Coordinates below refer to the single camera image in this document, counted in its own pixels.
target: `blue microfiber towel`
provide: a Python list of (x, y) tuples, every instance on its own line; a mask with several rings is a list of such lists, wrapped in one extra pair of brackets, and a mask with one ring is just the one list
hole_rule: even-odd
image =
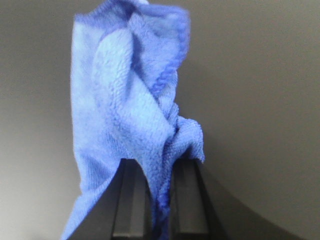
[(186, 10), (145, 0), (108, 0), (75, 16), (71, 106), (82, 194), (62, 240), (106, 190), (122, 158), (141, 165), (155, 238), (168, 239), (172, 165), (180, 157), (204, 160), (200, 125), (178, 116), (174, 103), (189, 33)]

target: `towel fold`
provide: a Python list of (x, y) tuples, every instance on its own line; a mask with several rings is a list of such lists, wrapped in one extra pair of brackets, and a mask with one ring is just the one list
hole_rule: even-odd
[(67, 239), (106, 190), (122, 158), (141, 165), (152, 197), (154, 239), (168, 239), (172, 165), (204, 161), (200, 125), (178, 116), (177, 69), (189, 45), (188, 12), (145, 0), (108, 0), (74, 19), (71, 107), (81, 196)]

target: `towel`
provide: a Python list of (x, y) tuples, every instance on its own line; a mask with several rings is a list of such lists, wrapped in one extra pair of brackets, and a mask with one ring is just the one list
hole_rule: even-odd
[(62, 240), (106, 190), (122, 158), (136, 159), (146, 176), (153, 239), (168, 239), (172, 165), (181, 157), (205, 158), (200, 125), (178, 116), (174, 103), (189, 35), (186, 10), (145, 0), (108, 0), (75, 15), (71, 110), (81, 195)]

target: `microfiber cloth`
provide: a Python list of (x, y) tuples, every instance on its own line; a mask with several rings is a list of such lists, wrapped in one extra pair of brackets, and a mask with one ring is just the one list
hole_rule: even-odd
[(150, 189), (154, 239), (168, 239), (169, 187), (178, 158), (204, 161), (200, 125), (178, 116), (177, 69), (190, 20), (177, 6), (108, 0), (74, 18), (71, 108), (81, 195), (66, 240), (106, 190), (120, 160), (136, 159)]

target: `gray wall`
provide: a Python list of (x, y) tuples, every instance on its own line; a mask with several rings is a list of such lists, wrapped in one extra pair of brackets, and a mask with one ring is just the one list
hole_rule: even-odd
[[(73, 14), (99, 0), (2, 0), (0, 236), (54, 240), (79, 194), (69, 73)], [(256, 213), (320, 239), (320, 2), (153, 0), (190, 10), (181, 115), (206, 165)]]

